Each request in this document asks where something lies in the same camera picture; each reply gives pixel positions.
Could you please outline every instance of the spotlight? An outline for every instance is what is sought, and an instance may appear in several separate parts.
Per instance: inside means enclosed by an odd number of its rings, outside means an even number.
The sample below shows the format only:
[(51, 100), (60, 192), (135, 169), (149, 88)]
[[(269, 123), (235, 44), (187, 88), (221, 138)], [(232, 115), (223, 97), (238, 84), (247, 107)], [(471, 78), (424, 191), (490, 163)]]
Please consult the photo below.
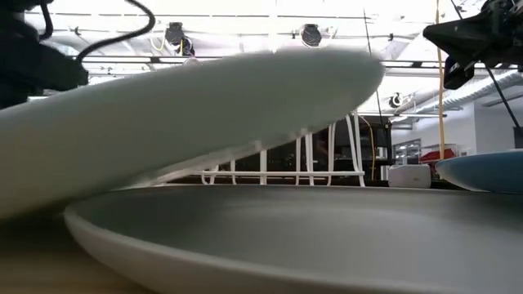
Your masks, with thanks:
[(174, 46), (180, 45), (181, 40), (186, 36), (181, 29), (182, 26), (180, 22), (169, 23), (169, 27), (165, 30), (165, 41)]
[(393, 96), (391, 96), (391, 98), (389, 99), (389, 105), (393, 108), (393, 109), (396, 109), (398, 107), (401, 106), (401, 97), (400, 97), (400, 93), (394, 93)]
[(305, 24), (302, 41), (308, 47), (318, 47), (321, 42), (321, 33), (317, 24)]
[(183, 32), (183, 24), (180, 22), (170, 23), (165, 30), (165, 40), (172, 45), (173, 50), (182, 56), (194, 56), (192, 41)]

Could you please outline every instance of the black cable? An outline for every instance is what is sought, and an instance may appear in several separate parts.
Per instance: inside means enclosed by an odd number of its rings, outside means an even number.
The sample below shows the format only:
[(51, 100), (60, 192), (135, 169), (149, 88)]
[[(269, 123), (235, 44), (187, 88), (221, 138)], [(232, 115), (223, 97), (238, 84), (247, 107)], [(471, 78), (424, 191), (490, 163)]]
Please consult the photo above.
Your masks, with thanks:
[(47, 8), (47, 4), (45, 2), (42, 2), (40, 4), (40, 8), (42, 8), (42, 14), (43, 19), (46, 22), (46, 30), (43, 32), (43, 34), (40, 35), (40, 41), (47, 40), (52, 36), (52, 32), (54, 30), (51, 20), (51, 15), (49, 14), (49, 9)]
[[(454, 10), (458, 14), (459, 19), (462, 20), (463, 17), (461, 16), (461, 12), (459, 11), (458, 6), (456, 6), (456, 3), (454, 3), (454, 0), (450, 0), (450, 1), (452, 2), (452, 6), (454, 7)], [(503, 104), (505, 105), (505, 108), (507, 109), (508, 115), (510, 115), (510, 118), (514, 122), (514, 125), (516, 126), (516, 129), (519, 132), (520, 136), (523, 137), (523, 130), (521, 129), (516, 116), (512, 112), (512, 109), (510, 108), (510, 105), (508, 104), (508, 101), (505, 98), (505, 95), (503, 94), (503, 90), (501, 90), (501, 87), (499, 86), (498, 81), (496, 81), (496, 77), (494, 76), (494, 74), (492, 73), (492, 70), (490, 70), (488, 66), (485, 65), (485, 69), (487, 70), (487, 73), (489, 73), (490, 78), (492, 78), (492, 82), (494, 83), (494, 86), (496, 87), (496, 90), (498, 91), (498, 94), (501, 97), (501, 101), (503, 101)]]
[[(365, 33), (367, 35), (367, 46), (369, 46), (369, 54), (372, 56), (373, 51), (372, 51), (372, 48), (370, 47), (369, 27), (367, 25), (367, 13), (365, 12), (365, 8), (363, 9), (363, 19), (364, 19), (364, 22), (365, 22)], [(383, 133), (385, 133), (385, 138), (386, 138), (387, 143), (388, 143), (388, 141), (389, 141), (389, 134), (388, 134), (387, 130), (385, 129), (385, 124), (383, 123), (382, 106), (381, 106), (381, 102), (379, 100), (378, 90), (376, 90), (376, 99), (378, 100), (379, 122), (382, 125), (382, 130), (383, 130)]]
[(78, 63), (81, 64), (83, 59), (87, 55), (91, 54), (92, 52), (94, 52), (96, 50), (99, 50), (102, 47), (106, 47), (106, 46), (109, 46), (109, 45), (112, 45), (112, 44), (115, 44), (115, 43), (123, 42), (123, 41), (126, 41), (128, 39), (141, 36), (141, 35), (143, 35), (145, 33), (150, 32), (153, 29), (154, 25), (156, 25), (156, 18), (154, 17), (153, 12), (151, 12), (151, 10), (149, 10), (149, 8), (145, 7), (144, 5), (142, 5), (141, 3), (139, 3), (136, 0), (125, 0), (125, 1), (131, 3), (132, 5), (134, 5), (134, 6), (138, 7), (138, 8), (140, 8), (141, 10), (143, 10), (143, 12), (149, 17), (149, 23), (145, 27), (143, 27), (142, 29), (138, 29), (138, 30), (136, 30), (134, 32), (125, 33), (125, 34), (123, 34), (121, 36), (118, 36), (116, 38), (108, 38), (106, 40), (102, 40), (102, 41), (99, 41), (99, 42), (96, 42), (96, 43), (93, 43), (93, 44), (89, 45), (87, 48), (83, 49), (76, 56), (76, 61)]

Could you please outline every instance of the ceiling light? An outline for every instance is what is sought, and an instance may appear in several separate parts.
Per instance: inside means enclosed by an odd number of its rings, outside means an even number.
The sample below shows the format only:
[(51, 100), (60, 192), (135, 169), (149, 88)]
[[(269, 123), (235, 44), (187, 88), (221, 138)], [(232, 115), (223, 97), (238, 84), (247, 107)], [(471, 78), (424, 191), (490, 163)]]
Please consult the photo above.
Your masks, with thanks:
[(165, 41), (173, 46), (179, 46), (181, 40), (186, 36), (181, 28), (182, 26), (181, 22), (169, 23), (169, 27), (165, 30)]
[(318, 47), (321, 42), (321, 33), (317, 24), (305, 24), (302, 41), (308, 47)]
[(393, 108), (393, 109), (396, 109), (398, 107), (401, 106), (401, 96), (400, 96), (400, 93), (396, 92), (394, 93), (393, 96), (391, 96), (391, 98), (389, 99), (389, 105)]

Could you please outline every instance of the white plate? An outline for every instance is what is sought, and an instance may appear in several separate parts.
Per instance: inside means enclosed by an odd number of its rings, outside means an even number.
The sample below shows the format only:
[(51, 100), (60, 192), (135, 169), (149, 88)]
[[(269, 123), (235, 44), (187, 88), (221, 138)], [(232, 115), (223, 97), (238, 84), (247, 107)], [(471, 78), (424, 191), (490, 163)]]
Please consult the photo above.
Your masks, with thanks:
[(283, 144), (378, 88), (368, 53), (236, 56), (140, 74), (0, 111), (0, 219)]

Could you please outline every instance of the ceramic plate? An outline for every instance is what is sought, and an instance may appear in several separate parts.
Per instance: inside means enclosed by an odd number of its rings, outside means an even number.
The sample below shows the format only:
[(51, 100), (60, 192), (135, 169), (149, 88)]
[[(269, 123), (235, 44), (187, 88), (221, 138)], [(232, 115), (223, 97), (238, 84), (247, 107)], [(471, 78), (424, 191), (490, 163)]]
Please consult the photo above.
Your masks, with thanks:
[(235, 56), (82, 87), (0, 111), (0, 219), (294, 140), (378, 88), (368, 53)]
[(520, 293), (523, 199), (429, 189), (175, 186), (65, 213), (160, 293)]
[(446, 159), (436, 170), (447, 181), (473, 191), (523, 194), (523, 150)]

